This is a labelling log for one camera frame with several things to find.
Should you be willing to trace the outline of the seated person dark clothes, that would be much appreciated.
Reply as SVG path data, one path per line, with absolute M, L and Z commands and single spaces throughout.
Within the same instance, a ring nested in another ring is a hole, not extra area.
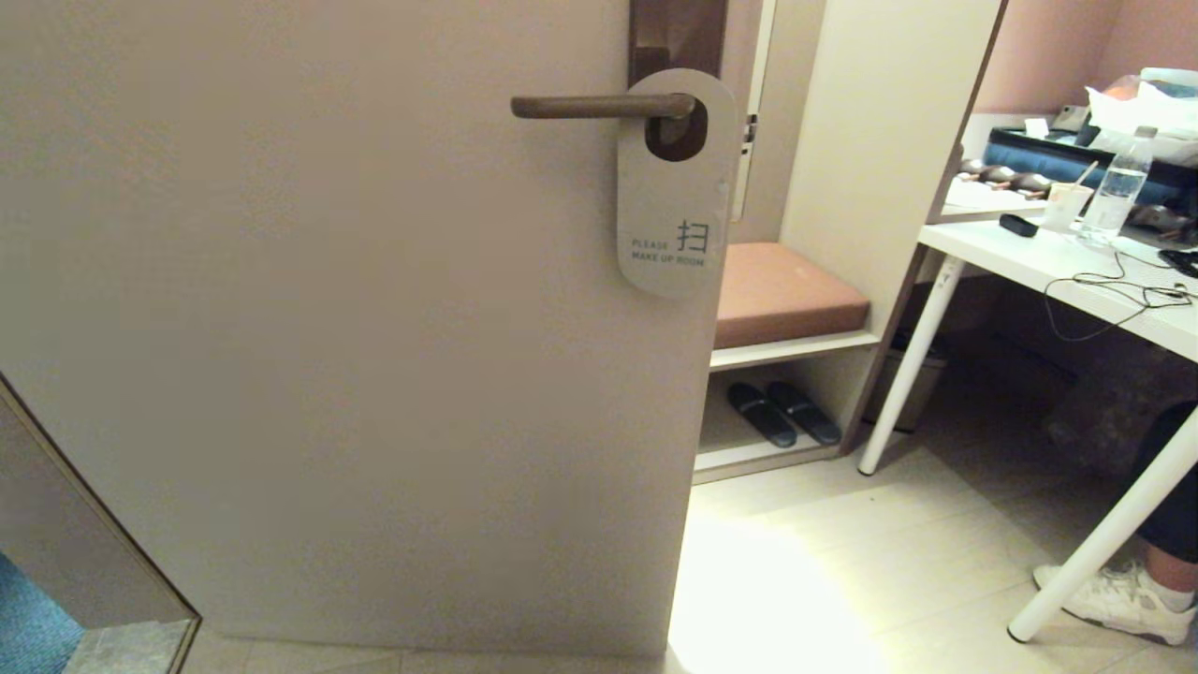
M 1137 464 L 1146 469 L 1176 438 L 1198 400 L 1162 411 L 1146 430 Z M 1179 479 L 1140 526 L 1146 573 L 1170 611 L 1184 611 L 1198 597 L 1198 466 Z

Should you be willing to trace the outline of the white paper sheet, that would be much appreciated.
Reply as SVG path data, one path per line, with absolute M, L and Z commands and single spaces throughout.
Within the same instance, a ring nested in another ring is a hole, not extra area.
M 937 223 L 997 219 L 1003 213 L 1043 213 L 1045 200 L 1030 199 L 1009 189 L 994 189 L 976 181 L 950 180 Z

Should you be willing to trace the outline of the metal trimmed wall panel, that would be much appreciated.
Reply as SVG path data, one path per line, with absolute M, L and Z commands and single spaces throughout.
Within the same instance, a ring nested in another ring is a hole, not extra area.
M 63 674 L 183 674 L 200 615 L 2 374 L 0 553 L 84 629 Z

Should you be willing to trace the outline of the white sneaker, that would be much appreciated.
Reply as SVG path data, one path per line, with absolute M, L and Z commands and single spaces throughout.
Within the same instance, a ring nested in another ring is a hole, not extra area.
M 1168 646 L 1187 640 L 1198 600 L 1181 608 L 1181 593 L 1169 593 L 1151 579 L 1139 563 L 1124 570 L 1100 570 L 1083 581 L 1077 593 L 1061 602 L 1061 611 L 1097 626 Z

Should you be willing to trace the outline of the white plastic bag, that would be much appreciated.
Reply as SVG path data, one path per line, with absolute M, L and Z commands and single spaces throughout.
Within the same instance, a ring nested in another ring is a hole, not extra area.
M 1091 148 L 1115 154 L 1135 130 L 1152 127 L 1155 160 L 1198 169 L 1198 71 L 1146 67 L 1087 95 L 1097 128 Z

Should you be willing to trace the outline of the clear plastic water bottle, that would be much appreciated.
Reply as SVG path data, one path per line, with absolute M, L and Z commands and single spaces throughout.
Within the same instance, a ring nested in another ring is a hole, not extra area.
M 1156 136 L 1157 127 L 1139 126 L 1120 142 L 1078 226 L 1082 242 L 1108 245 L 1121 233 L 1151 170 Z

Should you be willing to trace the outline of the blue tray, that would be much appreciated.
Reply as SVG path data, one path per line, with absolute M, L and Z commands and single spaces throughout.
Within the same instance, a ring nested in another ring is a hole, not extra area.
M 1084 181 L 1099 187 L 1114 154 L 1105 150 L 1079 148 L 1069 142 L 1025 136 L 1015 128 L 993 128 L 984 148 L 985 165 L 1008 166 L 1015 172 L 1037 172 L 1055 181 L 1077 180 L 1087 166 L 1097 162 L 1095 171 Z M 1137 204 L 1164 206 L 1176 212 L 1198 212 L 1198 169 L 1170 165 L 1154 160 L 1146 183 L 1140 188 Z

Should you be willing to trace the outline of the brown bench cushion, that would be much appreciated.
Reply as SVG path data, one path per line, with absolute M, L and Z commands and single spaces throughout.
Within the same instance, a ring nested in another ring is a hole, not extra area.
M 714 350 L 860 330 L 869 298 L 775 242 L 732 244 L 724 256 Z

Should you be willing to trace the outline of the grey brown bag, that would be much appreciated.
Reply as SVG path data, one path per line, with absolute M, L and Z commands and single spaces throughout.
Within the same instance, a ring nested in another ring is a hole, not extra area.
M 1125 474 L 1144 432 L 1168 403 L 1167 370 L 1162 350 L 1093 362 L 1045 420 L 1057 453 L 1091 473 Z

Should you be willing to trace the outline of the beige door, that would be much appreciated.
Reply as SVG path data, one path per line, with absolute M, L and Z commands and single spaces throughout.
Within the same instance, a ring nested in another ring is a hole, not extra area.
M 214 630 L 664 655 L 716 324 L 616 247 L 633 0 L 0 0 L 0 374 Z

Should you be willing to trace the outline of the paper cup with straw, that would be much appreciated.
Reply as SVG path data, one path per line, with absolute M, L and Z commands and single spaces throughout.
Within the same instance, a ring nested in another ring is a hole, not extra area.
M 1094 189 L 1085 184 L 1100 165 L 1096 159 L 1073 181 L 1055 181 L 1045 198 L 1043 221 L 1040 227 L 1053 233 L 1066 233 L 1094 196 Z

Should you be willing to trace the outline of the white table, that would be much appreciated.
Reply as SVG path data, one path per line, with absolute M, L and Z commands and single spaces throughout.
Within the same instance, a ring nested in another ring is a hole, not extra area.
M 1161 249 L 1126 238 L 1099 247 L 1048 231 L 1027 239 L 1002 229 L 996 219 L 927 225 L 916 235 L 916 244 L 920 251 L 940 251 L 942 263 L 857 464 L 865 476 L 875 474 L 881 464 L 898 411 L 910 394 L 916 371 L 967 266 L 1039 291 L 1048 300 L 1060 300 L 1102 320 L 1109 329 L 1127 330 L 1198 364 L 1198 280 L 1169 268 Z M 1060 575 L 1043 585 L 1008 624 L 1010 639 L 1022 644 L 1031 640 L 1194 466 L 1198 466 L 1198 409 L 1066 559 Z

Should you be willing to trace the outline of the black slipper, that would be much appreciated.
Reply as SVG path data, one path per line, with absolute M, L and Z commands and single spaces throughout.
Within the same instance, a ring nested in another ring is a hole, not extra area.
M 787 381 L 770 381 L 766 388 L 767 397 L 785 417 L 795 423 L 805 435 L 817 441 L 822 447 L 834 447 L 841 443 L 842 430 L 821 409 L 811 397 Z
M 740 414 L 773 447 L 795 447 L 795 427 L 787 421 L 782 409 L 778 409 L 761 389 L 737 381 L 728 388 L 726 397 L 732 409 L 736 409 L 736 413 Z

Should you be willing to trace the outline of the dark brown lock plate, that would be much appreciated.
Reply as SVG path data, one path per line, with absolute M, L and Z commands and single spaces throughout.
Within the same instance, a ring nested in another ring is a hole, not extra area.
M 633 0 L 628 84 L 678 68 L 719 77 L 727 13 L 728 0 Z M 649 119 L 647 148 L 664 160 L 690 159 L 703 148 L 707 128 L 706 107 L 694 102 L 683 119 Z

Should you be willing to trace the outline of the beige waste bin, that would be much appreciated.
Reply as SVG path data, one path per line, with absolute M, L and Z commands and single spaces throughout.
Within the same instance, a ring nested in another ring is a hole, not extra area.
M 865 423 L 873 423 L 881 417 L 883 405 L 885 402 L 887 394 L 889 394 L 893 388 L 894 379 L 896 379 L 896 374 L 898 374 L 898 366 L 906 354 L 908 345 L 910 345 L 912 338 L 910 330 L 898 330 L 887 350 L 887 357 L 883 362 L 883 368 L 881 369 L 881 375 L 875 383 L 871 397 L 869 397 L 869 403 L 866 403 L 866 409 L 864 411 L 863 419 Z M 898 413 L 898 419 L 896 419 L 894 430 L 896 432 L 915 432 L 916 426 L 919 426 L 920 417 L 922 417 L 926 405 L 934 391 L 934 388 L 940 381 L 942 374 L 944 374 L 946 368 L 946 351 L 944 345 L 940 342 L 940 338 L 933 338 L 932 345 L 928 346 L 928 353 L 924 357 L 919 371 L 916 371 L 916 377 L 910 388 L 910 394 Z

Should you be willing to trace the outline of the do not disturb door hanger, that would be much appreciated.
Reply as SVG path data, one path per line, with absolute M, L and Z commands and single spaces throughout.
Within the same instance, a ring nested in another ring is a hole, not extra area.
M 617 134 L 618 268 L 647 295 L 688 300 L 722 273 L 744 119 L 736 95 L 702 71 L 658 72 L 630 93 L 691 95 L 706 123 L 697 153 L 677 160 L 651 148 L 648 120 L 621 121 Z

